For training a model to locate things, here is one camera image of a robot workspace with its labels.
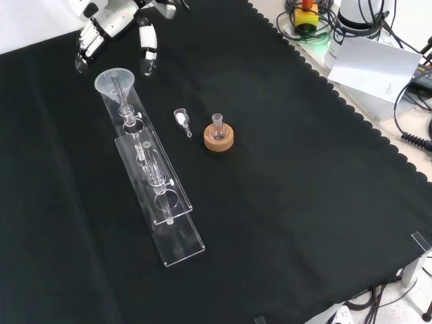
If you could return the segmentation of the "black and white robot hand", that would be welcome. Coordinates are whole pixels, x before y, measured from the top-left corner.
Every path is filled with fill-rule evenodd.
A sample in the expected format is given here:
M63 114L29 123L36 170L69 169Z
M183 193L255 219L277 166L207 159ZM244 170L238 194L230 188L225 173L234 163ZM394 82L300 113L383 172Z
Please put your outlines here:
M140 73L150 76L157 60L157 34L155 27L144 15L144 9L156 5L156 1L125 1L116 8L101 8L94 1L89 1L83 11L88 18L80 31L76 45L76 70L84 74L97 58L98 54L111 41L119 38L131 27L138 27L141 59Z

